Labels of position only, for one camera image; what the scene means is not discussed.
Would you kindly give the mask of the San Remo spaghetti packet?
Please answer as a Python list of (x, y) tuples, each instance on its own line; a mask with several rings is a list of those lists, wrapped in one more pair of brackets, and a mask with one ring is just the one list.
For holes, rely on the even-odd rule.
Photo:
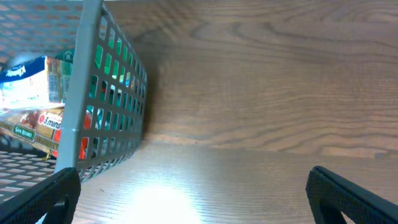
[(57, 157), (63, 108), (23, 111), (1, 121), (1, 137)]

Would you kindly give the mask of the green Nescafe coffee bag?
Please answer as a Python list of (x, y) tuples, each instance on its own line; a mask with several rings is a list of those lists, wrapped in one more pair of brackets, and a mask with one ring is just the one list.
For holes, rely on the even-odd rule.
[(146, 95), (147, 73), (129, 42), (99, 36), (74, 51), (62, 131), (138, 133)]

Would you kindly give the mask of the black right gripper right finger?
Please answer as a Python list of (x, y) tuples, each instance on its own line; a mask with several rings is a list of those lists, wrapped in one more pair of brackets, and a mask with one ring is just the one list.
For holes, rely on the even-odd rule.
[(342, 176), (315, 166), (306, 193), (316, 223), (397, 223), (397, 205)]

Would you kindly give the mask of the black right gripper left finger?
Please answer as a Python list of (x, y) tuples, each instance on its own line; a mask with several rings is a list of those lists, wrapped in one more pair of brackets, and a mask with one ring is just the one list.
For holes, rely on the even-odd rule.
[(78, 171), (64, 168), (1, 204), (1, 223), (71, 223), (81, 192)]

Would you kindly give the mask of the Kleenex tissue multipack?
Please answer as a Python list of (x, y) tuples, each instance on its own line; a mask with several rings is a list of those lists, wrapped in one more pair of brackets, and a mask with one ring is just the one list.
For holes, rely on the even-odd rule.
[(47, 57), (41, 56), (1, 72), (1, 107), (20, 109), (49, 102)]

